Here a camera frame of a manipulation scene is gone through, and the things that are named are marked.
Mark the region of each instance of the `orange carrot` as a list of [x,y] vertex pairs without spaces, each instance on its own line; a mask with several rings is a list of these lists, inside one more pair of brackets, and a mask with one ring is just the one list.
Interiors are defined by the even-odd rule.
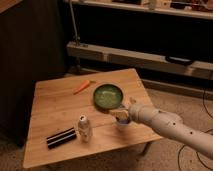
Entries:
[[90,80],[86,80],[84,81],[82,84],[80,84],[80,86],[78,88],[76,88],[73,92],[73,94],[77,94],[80,91],[84,90],[85,88],[89,87],[89,85],[91,84]]

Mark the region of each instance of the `wooden table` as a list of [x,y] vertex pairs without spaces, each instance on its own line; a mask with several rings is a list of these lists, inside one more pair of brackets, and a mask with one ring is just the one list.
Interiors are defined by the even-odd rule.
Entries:
[[[84,80],[96,83],[73,95],[73,90]],[[115,84],[122,89],[123,103],[126,106],[129,105],[130,97],[146,105],[152,105],[134,69],[38,82],[25,149],[24,168],[74,159],[160,138],[150,128],[133,122],[125,130],[119,131],[114,117],[98,111],[93,105],[93,92],[104,83]],[[77,122],[82,114],[88,116],[93,127],[93,137],[88,143],[80,140],[77,130]],[[76,140],[51,150],[47,148],[46,137],[73,126],[77,131]]]
[[22,0],[0,0],[0,13],[6,11],[10,7],[18,4]]

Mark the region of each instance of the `tiled floor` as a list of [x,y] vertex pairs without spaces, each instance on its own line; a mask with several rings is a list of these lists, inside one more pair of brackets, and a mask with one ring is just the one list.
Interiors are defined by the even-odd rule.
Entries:
[[[202,131],[213,128],[213,119],[210,119],[206,114],[202,99],[152,89],[148,89],[148,93],[156,107],[178,113],[188,126]],[[213,113],[213,101],[206,101],[206,105],[209,111]],[[176,171],[178,170],[177,154],[181,146],[181,143],[162,139],[151,145],[145,157],[140,155],[143,145],[138,145],[29,170]],[[23,155],[24,148],[17,148],[8,140],[0,139],[0,170],[22,170]],[[202,159],[206,164],[213,167],[212,160],[204,157]],[[180,161],[182,171],[207,171],[197,160],[195,152],[188,147],[182,151]]]

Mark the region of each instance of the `small bottle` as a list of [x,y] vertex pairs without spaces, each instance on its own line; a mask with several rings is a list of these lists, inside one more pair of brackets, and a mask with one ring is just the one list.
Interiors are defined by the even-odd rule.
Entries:
[[155,10],[157,5],[157,0],[149,0],[149,9],[150,10]]
[[88,142],[92,137],[92,127],[90,120],[84,115],[80,116],[79,118],[78,131],[79,134],[81,135],[82,141],[84,142]]

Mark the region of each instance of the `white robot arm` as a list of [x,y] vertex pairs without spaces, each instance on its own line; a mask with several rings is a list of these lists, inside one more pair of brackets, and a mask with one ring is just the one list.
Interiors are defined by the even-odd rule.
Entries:
[[129,108],[129,117],[131,121],[143,123],[157,134],[182,142],[213,159],[213,136],[184,125],[177,114],[136,102]]

